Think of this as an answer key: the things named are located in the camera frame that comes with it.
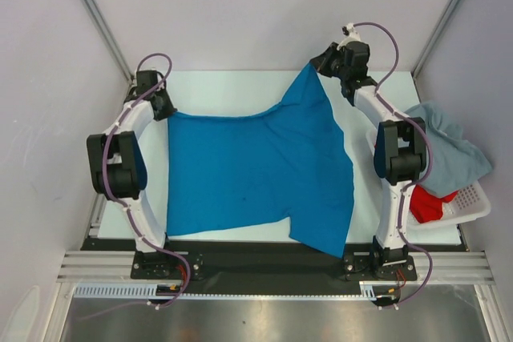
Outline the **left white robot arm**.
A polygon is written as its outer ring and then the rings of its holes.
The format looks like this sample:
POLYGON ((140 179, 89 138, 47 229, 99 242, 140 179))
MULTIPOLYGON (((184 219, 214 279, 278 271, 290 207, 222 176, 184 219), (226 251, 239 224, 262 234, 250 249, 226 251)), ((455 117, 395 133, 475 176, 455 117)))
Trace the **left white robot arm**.
POLYGON ((124 213, 135 238, 131 278, 168 278, 177 258, 167 251, 167 233, 148 201, 147 168, 139 138, 147 126, 165 120, 176 109, 157 70, 138 70, 135 84, 119 116, 102 134, 87 137, 87 155, 94 190, 124 213))

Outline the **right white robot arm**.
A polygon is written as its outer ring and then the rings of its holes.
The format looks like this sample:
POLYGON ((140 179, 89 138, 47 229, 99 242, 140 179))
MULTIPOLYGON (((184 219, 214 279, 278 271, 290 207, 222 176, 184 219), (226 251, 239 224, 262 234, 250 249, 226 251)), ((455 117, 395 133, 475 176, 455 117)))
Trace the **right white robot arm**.
POLYGON ((394 278, 411 264, 406 219, 414 185, 429 165, 426 125, 388 103, 368 75, 370 47, 351 38, 332 42, 310 60, 316 72, 340 81, 341 93, 374 125, 374 171, 382 181, 382 214, 364 271, 377 279, 394 278))

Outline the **grey t shirt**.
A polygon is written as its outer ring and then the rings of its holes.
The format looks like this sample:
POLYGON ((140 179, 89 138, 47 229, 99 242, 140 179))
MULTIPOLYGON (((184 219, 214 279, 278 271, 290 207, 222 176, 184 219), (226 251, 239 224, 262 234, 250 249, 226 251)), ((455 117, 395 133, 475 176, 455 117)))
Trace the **grey t shirt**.
POLYGON ((462 127, 436 103, 420 103, 406 110, 406 114, 426 124, 433 166, 421 186, 430 194, 445 197, 492 172, 487 157, 463 138, 462 127))

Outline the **blue t shirt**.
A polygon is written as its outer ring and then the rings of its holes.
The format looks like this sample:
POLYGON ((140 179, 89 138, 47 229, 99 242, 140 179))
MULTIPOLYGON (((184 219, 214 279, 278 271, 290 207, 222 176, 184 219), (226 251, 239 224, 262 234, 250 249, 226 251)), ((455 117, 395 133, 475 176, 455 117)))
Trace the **blue t shirt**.
POLYGON ((261 113, 173 115, 168 153, 169 235, 289 219, 292 239, 342 256, 354 205, 353 163, 313 66, 261 113))

